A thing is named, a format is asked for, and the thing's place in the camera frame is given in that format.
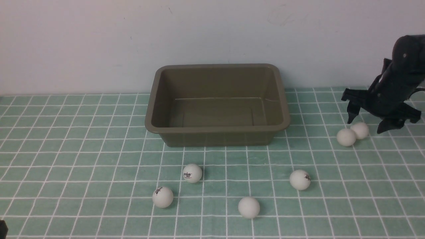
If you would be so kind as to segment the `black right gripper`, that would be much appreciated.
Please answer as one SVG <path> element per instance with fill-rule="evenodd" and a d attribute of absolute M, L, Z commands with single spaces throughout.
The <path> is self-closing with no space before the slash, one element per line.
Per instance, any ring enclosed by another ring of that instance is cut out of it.
<path fill-rule="evenodd" d="M 405 35 L 394 44 L 392 58 L 385 58 L 383 68 L 367 90 L 345 89 L 342 100 L 348 101 L 347 124 L 352 124 L 364 109 L 381 118 L 377 133 L 398 130 L 405 121 L 417 123 L 421 111 L 405 101 L 419 92 L 424 81 L 424 35 Z"/>

